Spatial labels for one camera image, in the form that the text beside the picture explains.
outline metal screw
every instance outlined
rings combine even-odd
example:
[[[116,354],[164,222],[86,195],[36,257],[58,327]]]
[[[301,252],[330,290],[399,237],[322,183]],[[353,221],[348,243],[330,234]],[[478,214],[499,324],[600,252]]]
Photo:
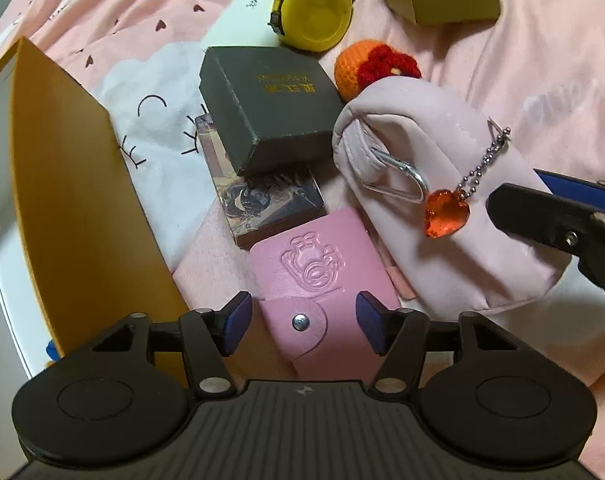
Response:
[[[382,394],[392,395],[405,391],[407,384],[405,384],[405,381],[395,377],[385,377],[384,379],[378,379],[374,388]]]
[[[596,211],[592,216],[591,219],[598,223],[598,224],[603,224],[605,225],[605,213],[601,213],[600,211]]]
[[[208,377],[198,384],[206,394],[222,394],[231,388],[231,383],[223,377]]]
[[[305,316],[305,314],[296,314],[294,316],[294,319],[292,319],[292,326],[298,332],[304,332],[305,330],[307,330],[309,328],[309,325],[310,325],[309,318],[307,316]]]
[[[569,247],[575,247],[579,242],[579,236],[574,231],[569,231],[565,235],[565,243],[569,245]]]

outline orange heart pendant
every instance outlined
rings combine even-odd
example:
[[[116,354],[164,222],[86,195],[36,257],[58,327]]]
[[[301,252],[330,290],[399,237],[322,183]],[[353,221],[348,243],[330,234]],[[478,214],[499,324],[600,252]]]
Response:
[[[457,192],[439,189],[427,197],[425,234],[440,238],[455,233],[467,223],[469,205],[458,198]]]

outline book cover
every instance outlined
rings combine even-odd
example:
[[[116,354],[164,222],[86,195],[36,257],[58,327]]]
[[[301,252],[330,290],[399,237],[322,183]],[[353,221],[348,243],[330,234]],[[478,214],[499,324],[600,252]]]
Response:
[[[324,213],[323,197],[306,164],[238,176],[209,113],[196,118],[196,134],[239,247],[249,247]]]
[[[238,176],[332,155],[343,102],[318,61],[284,47],[207,49],[200,90]]]

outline blue object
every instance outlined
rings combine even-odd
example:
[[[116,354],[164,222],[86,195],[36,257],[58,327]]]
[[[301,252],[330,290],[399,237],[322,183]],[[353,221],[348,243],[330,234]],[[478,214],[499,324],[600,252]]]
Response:
[[[49,359],[51,359],[55,363],[60,361],[60,355],[58,354],[58,351],[56,350],[56,345],[54,344],[53,339],[51,341],[49,341],[49,343],[47,343],[47,348],[45,348],[44,351],[47,352]]]
[[[378,355],[387,353],[384,321],[378,309],[362,294],[356,296],[356,320]]]
[[[223,332],[224,350],[227,355],[232,355],[240,340],[247,332],[251,323],[252,301],[251,295],[246,296],[240,301],[234,311],[227,317]]]
[[[605,212],[605,186],[577,178],[536,170],[554,195],[590,205]]]

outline pink pouch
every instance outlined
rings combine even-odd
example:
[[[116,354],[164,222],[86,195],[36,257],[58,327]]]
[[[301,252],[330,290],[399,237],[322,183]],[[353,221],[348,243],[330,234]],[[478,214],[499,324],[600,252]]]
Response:
[[[410,163],[433,192],[455,189],[492,140],[487,118],[460,97],[401,76],[366,88],[347,104],[335,125],[334,162],[432,319],[455,320],[465,310],[508,310],[540,298],[558,281],[569,263],[567,254],[498,231],[485,209],[489,194],[504,182],[547,188],[520,153],[506,146],[468,200],[467,224],[450,236],[431,239],[424,232],[423,204],[363,185],[409,194],[415,185],[381,163],[370,147]]]
[[[356,296],[369,290],[390,309],[400,303],[355,209],[262,240],[249,261],[269,332],[301,380],[373,379],[382,358],[358,326]]]

